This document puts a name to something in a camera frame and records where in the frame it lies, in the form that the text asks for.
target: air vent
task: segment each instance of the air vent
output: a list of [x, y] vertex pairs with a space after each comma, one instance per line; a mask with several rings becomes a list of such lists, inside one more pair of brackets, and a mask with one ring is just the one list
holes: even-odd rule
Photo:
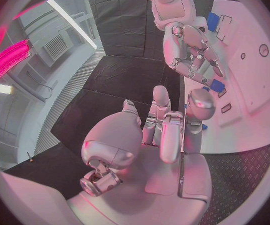
[[44, 48], [54, 61], [68, 50], [68, 47], [61, 35], [54, 37], [44, 46]]

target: fluorescent light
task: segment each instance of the fluorescent light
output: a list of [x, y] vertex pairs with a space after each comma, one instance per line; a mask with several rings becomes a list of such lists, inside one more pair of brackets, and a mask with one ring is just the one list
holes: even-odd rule
[[10, 94], [12, 92], [12, 87], [7, 85], [0, 84], [0, 93]]
[[97, 45], [91, 40], [91, 38], [84, 32], [84, 30], [63, 10], [63, 8], [60, 7], [59, 4], [57, 4], [54, 0], [47, 0], [47, 3], [51, 5], [60, 15], [70, 23], [76, 29], [83, 38], [87, 40], [87, 42], [90, 43], [91, 46], [93, 46], [94, 49], [97, 49]]

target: cable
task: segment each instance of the cable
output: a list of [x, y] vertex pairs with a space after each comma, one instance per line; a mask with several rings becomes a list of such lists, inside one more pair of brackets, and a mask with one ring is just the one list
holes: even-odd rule
[[48, 88], [48, 90], [49, 90], [49, 92], [50, 92], [50, 95], [49, 95], [49, 97], [46, 97], [45, 99], [48, 99], [48, 98], [50, 98], [50, 97], [52, 96], [52, 90], [53, 90], [53, 88], [51, 88], [50, 86], [47, 86], [47, 85], [44, 85], [44, 84], [40, 83], [36, 78], [34, 78], [34, 77], [30, 74], [29, 71], [27, 71], [26, 74], [27, 74], [29, 77], [31, 77], [31, 78], [32, 78], [36, 83], [38, 83], [39, 85]]

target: blue block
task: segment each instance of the blue block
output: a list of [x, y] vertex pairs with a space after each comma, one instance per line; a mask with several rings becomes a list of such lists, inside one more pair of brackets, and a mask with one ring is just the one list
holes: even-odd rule
[[215, 92], [218, 92], [218, 93], [221, 93], [224, 89], [224, 84], [216, 79], [213, 80], [212, 82], [212, 85], [210, 86], [210, 89], [215, 91]]
[[210, 88], [207, 87], [207, 86], [203, 86], [202, 89], [205, 89], [205, 90], [208, 91], [208, 92], [210, 91]]
[[208, 129], [208, 126], [202, 124], [202, 130], [206, 130], [206, 129]]
[[214, 32], [219, 22], [219, 16], [210, 12], [208, 15], [207, 23], [208, 23], [208, 30]]

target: small black rectangle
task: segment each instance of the small black rectangle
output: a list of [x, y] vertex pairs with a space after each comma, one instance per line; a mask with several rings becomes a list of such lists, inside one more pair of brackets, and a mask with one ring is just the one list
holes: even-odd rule
[[221, 108], [221, 112], [224, 114], [227, 111], [229, 111], [232, 108], [232, 105], [229, 103], [226, 106], [224, 106], [223, 108]]
[[226, 94], [226, 89], [224, 88], [223, 91], [218, 93], [218, 97], [221, 98], [224, 94]]

